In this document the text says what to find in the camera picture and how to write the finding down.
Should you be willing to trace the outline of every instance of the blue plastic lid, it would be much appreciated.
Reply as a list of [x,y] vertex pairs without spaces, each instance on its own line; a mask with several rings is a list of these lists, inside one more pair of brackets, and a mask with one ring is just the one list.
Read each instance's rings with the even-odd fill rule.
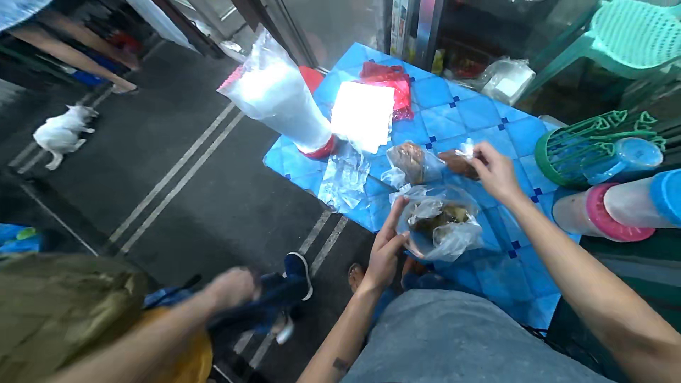
[[656,174],[650,184],[650,199],[660,215],[681,226],[681,169]]

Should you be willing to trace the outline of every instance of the blue table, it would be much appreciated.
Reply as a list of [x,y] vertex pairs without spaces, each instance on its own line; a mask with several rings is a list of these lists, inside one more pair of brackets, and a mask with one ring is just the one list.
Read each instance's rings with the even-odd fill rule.
[[[489,141],[513,159],[522,190],[553,220],[558,186],[542,175],[533,153],[539,137],[556,127],[358,43],[340,58],[313,95],[327,118],[341,82],[357,80],[365,61],[404,67],[410,75],[415,116],[412,121],[393,123],[392,142],[369,155],[373,177],[365,184],[365,198],[346,214],[349,219],[372,232],[383,225],[390,211],[388,194],[393,190],[378,179],[390,168],[385,156],[388,148],[411,140],[437,154],[457,149],[472,138],[475,143]],[[326,170],[325,161],[304,157],[285,137],[275,142],[264,163],[315,195]],[[447,173],[438,183],[462,187],[478,201],[483,210],[477,219],[485,246],[463,253],[455,262],[434,262],[437,272],[483,292],[518,322],[548,328],[560,292],[509,211],[479,182]],[[579,236],[572,237],[579,241]]]

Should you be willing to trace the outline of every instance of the pink plastic bag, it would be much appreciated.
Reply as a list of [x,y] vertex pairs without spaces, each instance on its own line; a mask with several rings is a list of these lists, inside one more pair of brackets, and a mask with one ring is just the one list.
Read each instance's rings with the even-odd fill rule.
[[388,67],[376,64],[373,61],[365,61],[360,72],[360,78],[364,84],[378,87],[391,87],[395,89],[395,106],[393,107],[392,120],[399,121],[413,119],[414,112],[411,110],[411,88],[409,75],[399,65]]

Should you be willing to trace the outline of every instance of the white dog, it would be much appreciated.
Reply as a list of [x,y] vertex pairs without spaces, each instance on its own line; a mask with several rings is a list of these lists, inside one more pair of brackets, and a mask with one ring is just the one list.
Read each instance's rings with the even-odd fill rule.
[[45,165],[47,169],[54,170],[59,166],[64,154],[77,151],[85,139],[78,138],[78,133],[93,133],[95,130],[87,127],[87,124],[99,113],[87,106],[68,106],[69,111],[61,116],[52,117],[45,121],[35,133],[33,138],[43,149],[52,153],[52,161]]

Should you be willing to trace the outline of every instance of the hand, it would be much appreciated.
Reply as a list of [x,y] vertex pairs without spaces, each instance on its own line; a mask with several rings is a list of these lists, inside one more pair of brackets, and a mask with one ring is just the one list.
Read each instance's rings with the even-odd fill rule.
[[369,267],[366,269],[359,289],[384,289],[390,285],[397,271],[397,251],[409,239],[409,231],[396,235],[395,227],[402,211],[409,200],[403,196],[398,197],[390,209],[381,231],[376,234],[374,246],[371,249]]
[[218,275],[203,294],[215,304],[215,311],[229,309],[260,297],[260,280],[245,267],[232,267]]
[[475,145],[473,152],[475,158],[471,160],[471,165],[480,176],[485,190],[492,197],[503,204],[526,198],[516,180],[511,159],[496,151],[486,141]]

